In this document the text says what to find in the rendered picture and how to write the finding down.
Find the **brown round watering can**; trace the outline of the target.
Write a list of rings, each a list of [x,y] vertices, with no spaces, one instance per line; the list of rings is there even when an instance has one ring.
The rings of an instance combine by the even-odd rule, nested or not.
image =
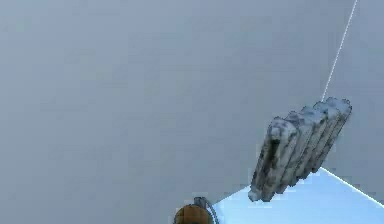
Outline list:
[[[181,207],[172,224],[220,224],[213,205],[206,197],[197,196],[192,204]]]

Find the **grey white ribbed radiator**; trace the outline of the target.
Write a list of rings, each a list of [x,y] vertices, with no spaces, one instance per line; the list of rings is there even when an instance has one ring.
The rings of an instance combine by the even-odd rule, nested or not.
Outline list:
[[[322,166],[352,112],[347,99],[329,97],[268,126],[248,197],[269,202]]]

